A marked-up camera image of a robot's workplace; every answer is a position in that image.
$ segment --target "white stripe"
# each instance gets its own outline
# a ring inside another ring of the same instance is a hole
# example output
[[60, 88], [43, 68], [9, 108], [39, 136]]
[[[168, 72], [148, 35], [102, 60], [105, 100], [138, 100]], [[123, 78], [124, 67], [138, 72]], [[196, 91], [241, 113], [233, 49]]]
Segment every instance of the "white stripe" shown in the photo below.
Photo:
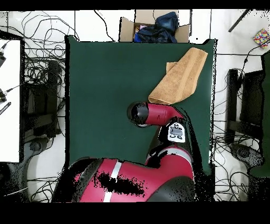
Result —
[[106, 191], [103, 202], [110, 202], [111, 197], [112, 197], [112, 192]]
[[178, 148], [165, 148], [164, 150], [161, 150], [160, 153], [158, 154], [158, 156], [167, 151], [167, 155], [171, 155], [171, 154], [176, 154], [176, 155], [179, 155], [183, 158], [185, 158], [190, 164], [191, 164], [191, 158], [190, 156], [188, 155], [188, 153], [178, 149]]
[[[121, 165], [122, 165], [122, 163], [117, 161], [113, 170], [112, 170], [111, 178], [115, 178], [116, 182], [117, 182], [117, 176], [118, 176], [118, 173], [120, 171]], [[110, 202], [111, 197], [112, 197], [112, 192], [109, 192], [106, 190], [103, 202]]]

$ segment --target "black stand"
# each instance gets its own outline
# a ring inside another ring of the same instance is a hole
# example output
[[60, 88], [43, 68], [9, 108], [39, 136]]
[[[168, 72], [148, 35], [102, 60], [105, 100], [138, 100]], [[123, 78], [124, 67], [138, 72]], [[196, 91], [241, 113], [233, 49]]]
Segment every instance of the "black stand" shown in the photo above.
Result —
[[238, 92], [238, 74], [236, 69], [230, 69], [227, 75], [227, 124], [225, 130], [225, 142], [234, 142], [235, 132], [239, 132], [260, 140], [262, 138], [262, 127], [259, 125], [261, 119], [262, 95], [259, 85], [262, 81], [262, 71], [246, 73], [243, 78], [243, 96], [240, 122], [236, 121], [236, 103]]

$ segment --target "cloth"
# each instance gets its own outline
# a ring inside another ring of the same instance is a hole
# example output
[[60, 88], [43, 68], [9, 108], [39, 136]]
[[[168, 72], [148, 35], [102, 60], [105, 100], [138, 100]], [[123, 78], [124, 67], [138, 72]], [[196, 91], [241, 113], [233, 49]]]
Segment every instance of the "cloth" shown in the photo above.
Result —
[[137, 43], [141, 42], [141, 39], [139, 38], [138, 33], [135, 33], [134, 35], [134, 42], [137, 42]]
[[[259, 31], [257, 35], [253, 37], [253, 40], [259, 45], [261, 45], [263, 42], [269, 39], [270, 39], [270, 35], [265, 29], [262, 29], [261, 31]], [[264, 49], [264, 48], [267, 48], [267, 46], [268, 46], [268, 43], [265, 43], [261, 46], [261, 48]]]
[[158, 17], [153, 26], [147, 26], [140, 29], [138, 36], [142, 42], [177, 43], [177, 40], [174, 37], [177, 28], [177, 15], [175, 12], [170, 12]]
[[147, 26], [140, 25], [140, 30], [141, 30], [142, 28], [145, 28], [145, 27], [147, 27]]
[[197, 81], [206, 61], [205, 51], [190, 48], [178, 61], [167, 63], [166, 75], [149, 95], [155, 104], [174, 104], [195, 92]]

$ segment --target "colorful cube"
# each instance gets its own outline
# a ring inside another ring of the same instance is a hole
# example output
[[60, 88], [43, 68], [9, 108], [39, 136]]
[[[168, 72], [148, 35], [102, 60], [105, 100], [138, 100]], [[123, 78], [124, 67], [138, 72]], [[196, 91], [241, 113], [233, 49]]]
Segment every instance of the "colorful cube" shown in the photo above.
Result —
[[[255, 37], [253, 37], [253, 40], [259, 45], [261, 45], [262, 43], [264, 43], [265, 41], [269, 39], [270, 39], [270, 35], [265, 29], [262, 29], [261, 31], [259, 31], [258, 34]], [[261, 46], [261, 48], [264, 49], [264, 48], [267, 48], [267, 46], [268, 46], [268, 43], [265, 43]]]

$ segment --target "black tripod leg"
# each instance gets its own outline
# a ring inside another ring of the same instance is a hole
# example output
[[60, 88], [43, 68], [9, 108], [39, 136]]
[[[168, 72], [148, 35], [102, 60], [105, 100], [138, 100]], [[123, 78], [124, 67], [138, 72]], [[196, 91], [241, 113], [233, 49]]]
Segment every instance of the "black tripod leg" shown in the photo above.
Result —
[[233, 31], [233, 29], [238, 25], [238, 23], [245, 17], [245, 15], [249, 12], [249, 10], [245, 10], [239, 19], [234, 23], [234, 25], [229, 29], [229, 33]]

